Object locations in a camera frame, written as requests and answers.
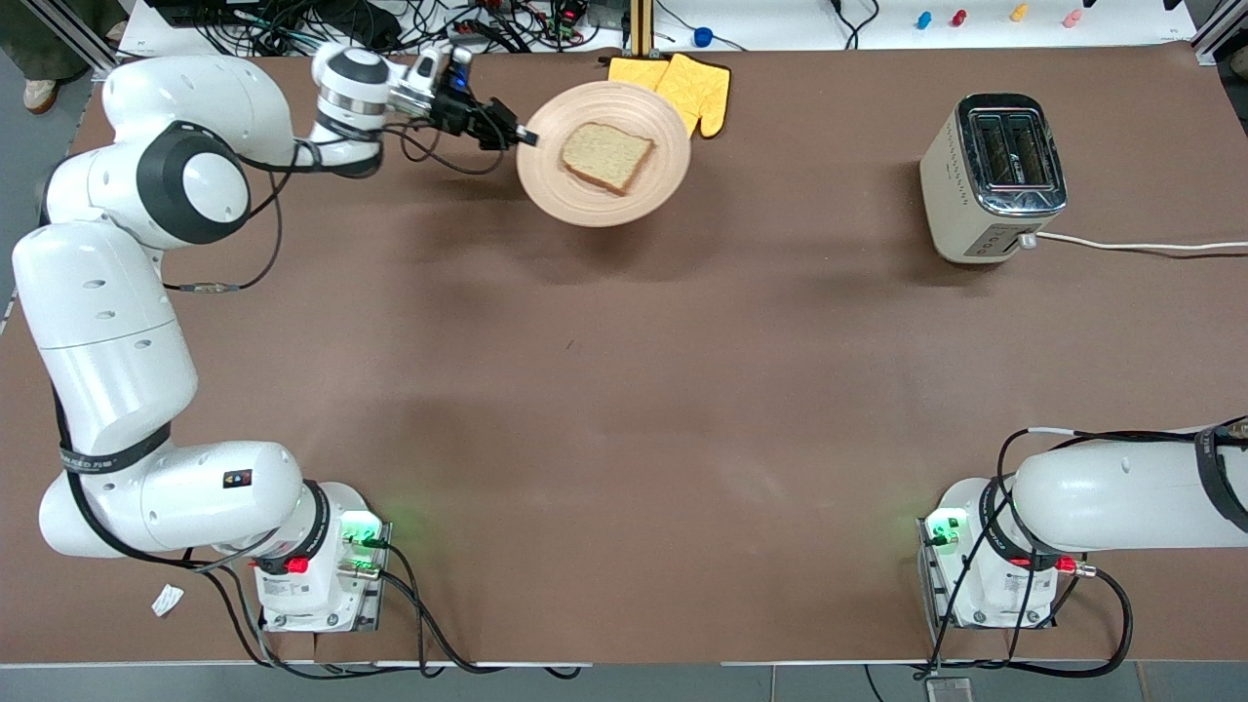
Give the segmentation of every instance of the white paper tag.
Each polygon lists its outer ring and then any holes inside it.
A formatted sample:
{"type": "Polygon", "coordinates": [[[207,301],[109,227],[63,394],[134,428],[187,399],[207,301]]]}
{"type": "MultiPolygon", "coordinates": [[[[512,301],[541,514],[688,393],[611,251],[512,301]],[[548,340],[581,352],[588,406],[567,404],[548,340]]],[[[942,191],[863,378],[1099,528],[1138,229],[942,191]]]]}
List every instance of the white paper tag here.
{"type": "Polygon", "coordinates": [[[182,593],[183,591],[181,587],[173,587],[172,585],[166,583],[165,590],[161,590],[160,596],[156,597],[155,602],[152,602],[152,612],[155,612],[157,617],[163,617],[170,610],[173,608],[175,605],[177,605],[177,601],[182,598],[182,593]]]}

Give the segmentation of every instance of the gray floor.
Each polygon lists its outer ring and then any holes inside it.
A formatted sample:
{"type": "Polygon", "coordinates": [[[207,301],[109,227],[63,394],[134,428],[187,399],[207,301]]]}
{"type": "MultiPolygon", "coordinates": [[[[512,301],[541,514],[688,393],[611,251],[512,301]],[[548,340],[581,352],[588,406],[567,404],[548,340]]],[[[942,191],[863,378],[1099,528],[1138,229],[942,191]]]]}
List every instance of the gray floor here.
{"type": "MultiPolygon", "coordinates": [[[[1212,6],[1214,0],[1194,0],[1212,6]]],[[[1223,71],[1228,95],[1248,117],[1248,84],[1223,71]]],[[[37,221],[36,192],[52,165],[65,154],[90,92],[90,81],[62,89],[51,112],[31,116],[21,106],[21,76],[0,56],[0,252],[37,221]]],[[[0,265],[0,299],[12,290],[12,272],[0,265]]],[[[885,702],[919,702],[924,687],[899,666],[872,668],[885,702]]],[[[980,702],[1196,702],[1248,698],[1248,665],[1141,663],[1093,681],[1050,680],[1013,671],[980,671],[967,677],[980,702]]],[[[418,697],[428,702],[524,700],[560,702],[594,698],[602,702],[815,702],[874,700],[861,666],[720,667],[600,666],[580,678],[560,682],[542,671],[508,671],[475,677],[448,672],[433,681],[397,673],[352,682],[307,682],[253,666],[126,666],[86,668],[0,668],[0,700],[41,702],[225,702],[236,700],[298,700],[418,697]]]]}

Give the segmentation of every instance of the white power cord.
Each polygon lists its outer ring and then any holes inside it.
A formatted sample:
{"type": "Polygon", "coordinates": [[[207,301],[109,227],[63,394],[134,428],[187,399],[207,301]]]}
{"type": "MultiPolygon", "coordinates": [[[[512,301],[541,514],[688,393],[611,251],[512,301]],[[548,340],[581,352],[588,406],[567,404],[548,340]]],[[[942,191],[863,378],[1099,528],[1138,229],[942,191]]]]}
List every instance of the white power cord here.
{"type": "Polygon", "coordinates": [[[1036,237],[1077,244],[1102,251],[1213,251],[1217,249],[1248,249],[1248,241],[1222,241],[1218,244],[1102,244],[1099,241],[1091,241],[1066,234],[1053,234],[1051,231],[1037,231],[1036,237]]]}

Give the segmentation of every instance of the person's leg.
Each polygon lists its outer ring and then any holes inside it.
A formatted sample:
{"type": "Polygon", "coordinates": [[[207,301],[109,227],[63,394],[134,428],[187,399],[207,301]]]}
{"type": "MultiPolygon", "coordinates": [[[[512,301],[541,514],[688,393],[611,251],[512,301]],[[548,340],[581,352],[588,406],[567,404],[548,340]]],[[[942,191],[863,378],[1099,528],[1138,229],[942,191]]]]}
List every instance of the person's leg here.
{"type": "MultiPolygon", "coordinates": [[[[126,19],[117,0],[66,1],[100,36],[126,19]]],[[[35,114],[52,106],[56,81],[74,77],[87,67],[86,61],[20,0],[0,0],[0,47],[26,77],[24,102],[35,114]]]]}

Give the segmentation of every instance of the green pants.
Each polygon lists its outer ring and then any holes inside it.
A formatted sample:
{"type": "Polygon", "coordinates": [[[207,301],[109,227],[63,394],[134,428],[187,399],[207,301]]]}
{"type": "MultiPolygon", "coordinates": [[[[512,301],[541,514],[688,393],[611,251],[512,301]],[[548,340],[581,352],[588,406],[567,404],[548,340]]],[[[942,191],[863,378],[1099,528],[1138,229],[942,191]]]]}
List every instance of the green pants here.
{"type": "MultiPolygon", "coordinates": [[[[65,4],[100,36],[126,19],[117,0],[65,0],[65,4]]],[[[21,0],[0,0],[0,46],[26,80],[64,80],[86,70],[86,61],[21,0]]]]}

